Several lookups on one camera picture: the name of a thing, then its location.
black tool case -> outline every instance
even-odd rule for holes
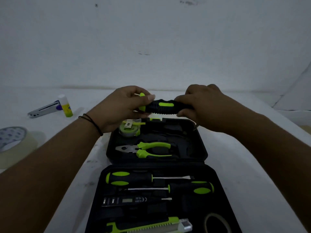
[[[198,130],[194,128],[190,120],[163,118],[150,121],[148,118],[146,125],[141,126],[141,134],[137,137],[125,138],[119,134],[118,129],[112,132],[106,153],[112,165],[101,172],[85,232],[110,232],[111,226],[106,226],[109,222],[115,222],[118,229],[128,229],[138,225],[164,222],[172,216],[189,219],[194,233],[206,232],[205,227],[208,233],[241,232],[216,172],[204,164],[208,154]],[[116,146],[137,145],[140,142],[170,143],[170,149],[156,147],[148,149],[148,152],[172,156],[138,158],[135,153],[122,153],[115,150]],[[154,177],[193,176],[194,180],[154,179],[153,182],[144,185],[114,186],[106,183],[107,174],[113,172],[151,172]],[[165,188],[169,183],[181,184],[189,181],[210,182],[214,192],[207,194],[180,192],[170,196],[167,190],[124,190],[125,188]],[[104,198],[122,196],[171,197],[172,200],[102,207]],[[227,230],[220,219],[225,220],[231,231]]]

black bracelet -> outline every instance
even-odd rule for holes
[[[88,117],[89,119],[87,119],[86,117],[83,117],[83,116],[79,116],[78,118],[83,118],[83,119],[85,119],[85,120],[91,122],[92,124],[94,124],[94,126],[96,127],[96,129],[97,129],[98,132],[99,132],[99,135],[102,136],[102,135],[103,135],[102,131],[100,130],[99,126],[93,121],[93,119],[91,119],[91,117],[88,116],[87,114],[83,114],[83,115],[85,115],[85,116]]]

digital display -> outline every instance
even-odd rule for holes
[[[122,199],[122,203],[131,203],[133,199]]]

hand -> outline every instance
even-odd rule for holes
[[[148,113],[135,112],[138,107],[150,104],[155,95],[137,86],[127,86],[116,89],[102,102],[91,109],[87,115],[99,126],[103,133],[112,132],[125,119],[140,119],[149,116]]]
[[[194,108],[181,110],[177,117],[187,117],[215,132],[231,133],[245,119],[257,114],[223,94],[214,84],[190,85],[185,95],[175,100]]]

glue stick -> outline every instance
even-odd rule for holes
[[[67,97],[65,95],[59,95],[58,101],[60,102],[60,105],[62,106],[66,117],[72,117],[73,113],[71,111]]]

